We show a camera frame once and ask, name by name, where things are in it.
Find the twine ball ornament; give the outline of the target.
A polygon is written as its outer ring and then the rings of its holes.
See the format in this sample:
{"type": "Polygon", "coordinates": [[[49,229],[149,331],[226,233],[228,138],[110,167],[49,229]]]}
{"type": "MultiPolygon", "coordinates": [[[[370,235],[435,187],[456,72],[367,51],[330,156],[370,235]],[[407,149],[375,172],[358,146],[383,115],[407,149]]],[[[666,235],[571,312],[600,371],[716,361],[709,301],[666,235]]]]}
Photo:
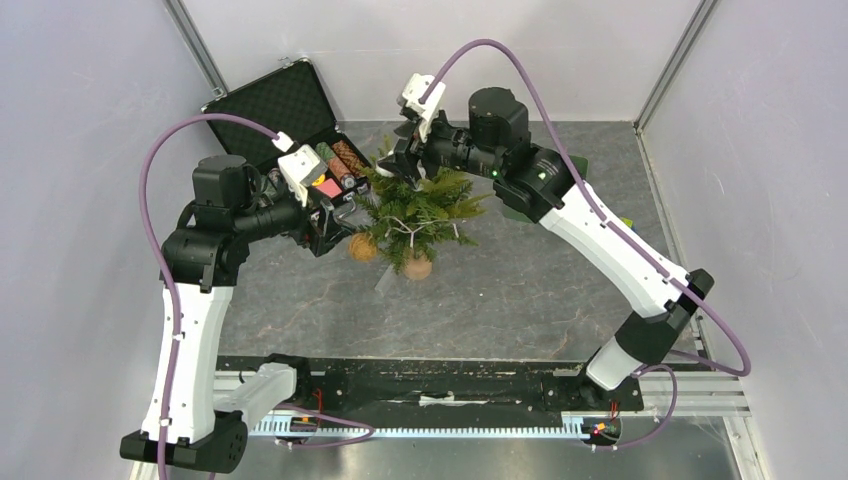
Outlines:
{"type": "Polygon", "coordinates": [[[353,260],[367,263],[377,256],[378,247],[369,233],[358,232],[351,237],[348,253],[353,260]]]}

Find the small green christmas tree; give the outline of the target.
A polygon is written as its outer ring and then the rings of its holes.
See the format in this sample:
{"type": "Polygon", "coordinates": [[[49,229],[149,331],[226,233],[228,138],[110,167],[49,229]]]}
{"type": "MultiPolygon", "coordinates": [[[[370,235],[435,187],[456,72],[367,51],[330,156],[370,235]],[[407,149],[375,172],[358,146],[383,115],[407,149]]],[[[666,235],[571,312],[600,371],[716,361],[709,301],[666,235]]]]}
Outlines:
{"type": "Polygon", "coordinates": [[[489,196],[475,195],[468,175],[443,168],[434,179],[411,186],[380,176],[375,167],[366,170],[370,192],[354,198],[369,221],[355,233],[369,233],[378,247],[376,257],[387,261],[396,274],[423,280],[432,272],[437,244],[477,244],[461,224],[482,215],[482,202],[489,196]]]}

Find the clear battery box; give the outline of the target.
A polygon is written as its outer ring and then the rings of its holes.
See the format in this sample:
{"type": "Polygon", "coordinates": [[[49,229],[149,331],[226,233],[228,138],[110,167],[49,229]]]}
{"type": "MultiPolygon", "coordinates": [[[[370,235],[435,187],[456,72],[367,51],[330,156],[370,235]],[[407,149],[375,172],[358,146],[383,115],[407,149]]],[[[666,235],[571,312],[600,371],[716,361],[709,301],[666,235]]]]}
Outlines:
{"type": "Polygon", "coordinates": [[[393,288],[395,283],[397,282],[397,275],[394,272],[392,267],[388,267],[379,281],[374,287],[374,290],[381,296],[385,296],[388,292],[393,288]]]}

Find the green ornament box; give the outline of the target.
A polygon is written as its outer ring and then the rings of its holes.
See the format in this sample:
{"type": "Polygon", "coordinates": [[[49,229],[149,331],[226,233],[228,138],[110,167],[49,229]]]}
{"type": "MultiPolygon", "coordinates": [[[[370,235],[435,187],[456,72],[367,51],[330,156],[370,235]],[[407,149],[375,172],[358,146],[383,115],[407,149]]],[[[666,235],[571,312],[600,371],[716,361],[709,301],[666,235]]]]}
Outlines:
{"type": "Polygon", "coordinates": [[[496,180],[496,197],[510,219],[538,223],[552,209],[564,205],[561,198],[575,186],[572,173],[556,152],[538,152],[527,166],[496,180]]]}

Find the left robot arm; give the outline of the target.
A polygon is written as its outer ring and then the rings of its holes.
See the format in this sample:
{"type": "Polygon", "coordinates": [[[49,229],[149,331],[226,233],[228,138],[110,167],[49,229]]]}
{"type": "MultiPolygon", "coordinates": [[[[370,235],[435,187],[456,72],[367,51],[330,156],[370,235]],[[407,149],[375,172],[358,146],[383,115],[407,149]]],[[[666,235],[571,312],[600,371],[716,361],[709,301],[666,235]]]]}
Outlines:
{"type": "Polygon", "coordinates": [[[163,283],[164,328],[154,393],[142,425],[121,440],[120,455],[210,475],[241,462],[248,432],[278,405],[301,408],[317,397],[306,358],[272,354],[222,397],[214,393],[220,337],[254,242],[335,228],[325,165],[304,153],[268,172],[244,158],[201,160],[194,197],[176,228],[152,244],[163,283]]]}

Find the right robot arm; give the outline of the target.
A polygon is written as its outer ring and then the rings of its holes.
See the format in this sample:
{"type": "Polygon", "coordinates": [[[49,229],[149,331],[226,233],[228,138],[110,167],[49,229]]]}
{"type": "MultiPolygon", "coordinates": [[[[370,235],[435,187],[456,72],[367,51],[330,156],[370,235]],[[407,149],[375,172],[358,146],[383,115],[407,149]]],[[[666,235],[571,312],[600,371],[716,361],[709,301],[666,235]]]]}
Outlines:
{"type": "Polygon", "coordinates": [[[577,382],[591,408],[612,401],[641,366],[660,363],[714,285],[703,269],[686,271],[654,250],[614,215],[558,152],[531,140],[527,107],[508,89],[487,87],[468,101],[469,124],[456,127],[440,107],[444,84],[426,101],[427,77],[414,77],[398,98],[406,122],[397,129],[392,163],[382,168],[412,185],[442,168],[487,177],[503,204],[576,248],[624,295],[633,311],[586,363],[577,382]]]}

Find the pink card deck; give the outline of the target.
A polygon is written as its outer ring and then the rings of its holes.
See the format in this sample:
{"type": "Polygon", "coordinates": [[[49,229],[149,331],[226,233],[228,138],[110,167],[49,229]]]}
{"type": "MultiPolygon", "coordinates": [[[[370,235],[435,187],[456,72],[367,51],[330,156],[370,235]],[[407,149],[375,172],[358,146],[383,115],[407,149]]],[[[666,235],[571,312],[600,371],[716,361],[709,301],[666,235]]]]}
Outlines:
{"type": "Polygon", "coordinates": [[[335,199],[343,194],[343,189],[332,178],[327,178],[320,184],[313,185],[312,188],[329,199],[335,199]]]}

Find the black poker chip case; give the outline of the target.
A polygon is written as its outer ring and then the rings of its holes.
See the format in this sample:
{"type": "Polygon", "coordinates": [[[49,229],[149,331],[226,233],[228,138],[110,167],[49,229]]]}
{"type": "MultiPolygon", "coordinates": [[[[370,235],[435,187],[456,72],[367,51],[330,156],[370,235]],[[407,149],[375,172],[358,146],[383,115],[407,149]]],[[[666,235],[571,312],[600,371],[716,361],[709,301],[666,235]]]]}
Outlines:
{"type": "MultiPolygon", "coordinates": [[[[275,133],[287,134],[298,145],[308,144],[313,149],[320,144],[327,145],[356,181],[351,184],[341,180],[336,167],[326,172],[326,177],[341,189],[329,199],[343,217],[354,214],[355,197],[370,189],[361,173],[361,168],[369,162],[341,130],[317,70],[307,58],[298,59],[207,103],[201,112],[251,120],[275,133]]],[[[244,158],[258,174],[266,176],[278,167],[277,160],[282,152],[266,135],[230,121],[209,120],[207,124],[226,153],[244,158]]]]}

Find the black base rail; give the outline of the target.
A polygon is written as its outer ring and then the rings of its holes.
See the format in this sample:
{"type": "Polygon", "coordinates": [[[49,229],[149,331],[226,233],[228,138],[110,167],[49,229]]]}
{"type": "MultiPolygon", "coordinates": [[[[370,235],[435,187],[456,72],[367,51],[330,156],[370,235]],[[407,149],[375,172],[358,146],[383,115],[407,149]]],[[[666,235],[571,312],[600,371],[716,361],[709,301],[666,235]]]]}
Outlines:
{"type": "Polygon", "coordinates": [[[311,358],[291,403],[256,429],[285,437],[569,434],[566,421],[640,412],[637,380],[612,391],[580,364],[517,360],[311,358]]]}

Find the aluminium corner frame post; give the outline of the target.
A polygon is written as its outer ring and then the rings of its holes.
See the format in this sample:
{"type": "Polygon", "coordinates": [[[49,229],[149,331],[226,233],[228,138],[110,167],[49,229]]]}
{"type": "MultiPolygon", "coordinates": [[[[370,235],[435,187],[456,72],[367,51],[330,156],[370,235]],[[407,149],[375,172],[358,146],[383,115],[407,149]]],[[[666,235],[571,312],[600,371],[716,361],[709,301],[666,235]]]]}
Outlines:
{"type": "Polygon", "coordinates": [[[182,0],[164,0],[163,4],[202,76],[206,80],[213,97],[217,99],[225,96],[229,91],[227,83],[203,40],[185,2],[182,0]]]}

